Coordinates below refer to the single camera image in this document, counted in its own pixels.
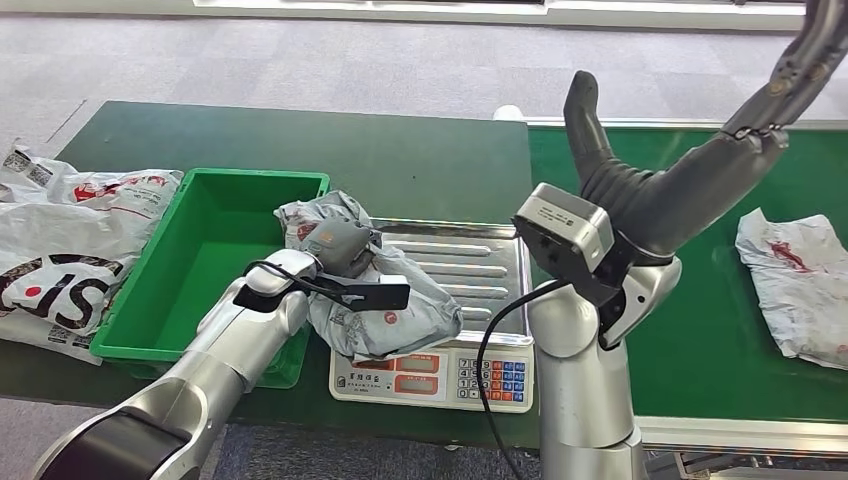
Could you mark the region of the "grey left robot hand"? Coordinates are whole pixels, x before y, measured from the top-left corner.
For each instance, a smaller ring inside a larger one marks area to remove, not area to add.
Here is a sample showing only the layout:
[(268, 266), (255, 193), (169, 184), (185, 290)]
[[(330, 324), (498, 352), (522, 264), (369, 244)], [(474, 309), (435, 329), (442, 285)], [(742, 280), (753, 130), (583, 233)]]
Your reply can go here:
[(302, 240), (300, 250), (312, 255), (323, 273), (354, 279), (368, 268), (381, 242), (377, 230), (359, 221), (327, 218)]

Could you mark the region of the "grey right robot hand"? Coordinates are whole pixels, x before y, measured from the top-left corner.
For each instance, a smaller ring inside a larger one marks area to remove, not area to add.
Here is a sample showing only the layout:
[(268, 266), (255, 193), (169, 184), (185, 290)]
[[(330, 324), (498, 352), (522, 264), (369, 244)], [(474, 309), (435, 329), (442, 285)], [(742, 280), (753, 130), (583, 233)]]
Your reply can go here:
[(599, 87), (575, 73), (563, 116), (580, 195), (655, 257), (674, 254), (744, 198), (788, 147), (786, 126), (814, 102), (847, 54), (847, 4), (809, 1), (799, 35), (769, 80), (704, 144), (662, 171), (616, 158), (597, 116)]

